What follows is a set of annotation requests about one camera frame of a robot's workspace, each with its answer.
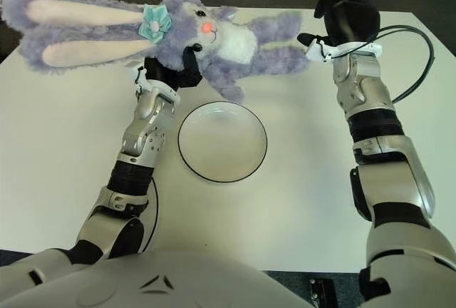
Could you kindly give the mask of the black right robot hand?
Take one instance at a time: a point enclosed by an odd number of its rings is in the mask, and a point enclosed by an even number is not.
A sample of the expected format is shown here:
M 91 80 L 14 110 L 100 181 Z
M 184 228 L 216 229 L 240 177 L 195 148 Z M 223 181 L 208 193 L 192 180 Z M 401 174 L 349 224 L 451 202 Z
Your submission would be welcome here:
M 380 30 L 379 11 L 367 0 L 318 0 L 313 16 L 324 20 L 326 35 L 300 33 L 297 40 L 305 46 L 314 39 L 332 47 L 367 42 Z

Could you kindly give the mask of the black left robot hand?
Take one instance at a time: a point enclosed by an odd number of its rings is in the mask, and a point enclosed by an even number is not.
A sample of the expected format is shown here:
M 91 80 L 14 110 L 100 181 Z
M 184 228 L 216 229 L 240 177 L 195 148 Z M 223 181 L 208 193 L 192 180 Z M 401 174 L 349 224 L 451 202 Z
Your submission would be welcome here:
M 174 91 L 179 88 L 195 87 L 202 80 L 195 53 L 202 51 L 202 46 L 194 43 L 187 46 L 182 55 L 184 69 L 175 71 L 163 66 L 156 58 L 145 58 L 144 67 L 147 80 L 162 81 Z

